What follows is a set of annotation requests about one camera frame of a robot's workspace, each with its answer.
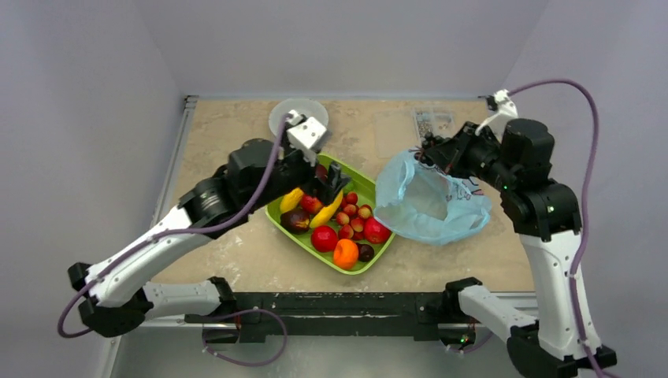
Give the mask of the red fake peach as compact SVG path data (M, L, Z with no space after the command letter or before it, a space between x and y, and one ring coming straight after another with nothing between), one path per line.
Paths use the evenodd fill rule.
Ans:
M324 208L324 205L318 198L309 195L303 195L299 204L310 215L317 215Z

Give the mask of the dark red yellow fake fruit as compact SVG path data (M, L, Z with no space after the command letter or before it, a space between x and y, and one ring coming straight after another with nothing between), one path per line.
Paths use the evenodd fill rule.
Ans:
M304 209L295 208L280 215L280 226L293 235L310 230L311 215Z

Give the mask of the red fake pomegranate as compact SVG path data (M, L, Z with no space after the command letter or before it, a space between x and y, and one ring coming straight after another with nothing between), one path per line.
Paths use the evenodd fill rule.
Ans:
M313 248L320 253L334 251L338 241L337 231L327 225L316 227L310 237Z

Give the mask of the red fake apple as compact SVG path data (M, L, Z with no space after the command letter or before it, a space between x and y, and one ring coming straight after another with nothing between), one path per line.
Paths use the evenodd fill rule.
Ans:
M388 241L392 232L383 226L375 217L366 220L363 235L366 241L372 244L383 244Z

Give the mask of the orange fake fruit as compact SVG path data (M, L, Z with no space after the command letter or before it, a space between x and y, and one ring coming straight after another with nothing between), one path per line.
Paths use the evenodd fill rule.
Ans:
M332 252L332 263L343 270L351 270L358 261L359 250L350 239L341 239Z

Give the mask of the light blue plastic bag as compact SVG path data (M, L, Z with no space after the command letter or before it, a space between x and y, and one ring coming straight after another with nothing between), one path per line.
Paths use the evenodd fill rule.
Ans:
M492 203L479 185L444 175L403 151L376 180L374 218L406 239L443 246L479 233L489 222Z

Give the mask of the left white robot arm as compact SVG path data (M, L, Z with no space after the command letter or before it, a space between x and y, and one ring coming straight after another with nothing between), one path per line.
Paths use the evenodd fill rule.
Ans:
M172 315L232 317L236 300L228 282L212 277L195 284L153 283L174 261L248 221L257 209L299 188L331 204L349 177L332 163L317 174L307 152L251 139L228 156L209 178L198 182L151 230L111 258L94 265L78 262L68 274L85 332L106 338L123 335L144 321Z

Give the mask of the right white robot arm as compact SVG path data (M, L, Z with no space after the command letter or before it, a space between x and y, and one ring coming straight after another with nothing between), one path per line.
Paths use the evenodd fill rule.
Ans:
M482 323L506 345L524 377L575 377L582 369L605 376L618 362L592 322L579 259L585 227L579 201L550 176L555 141L536 120L515 119L501 137L466 123L451 138L426 135L417 159L455 178L495 188L529 260L538 314L531 316L469 277L450 282L440 311Z

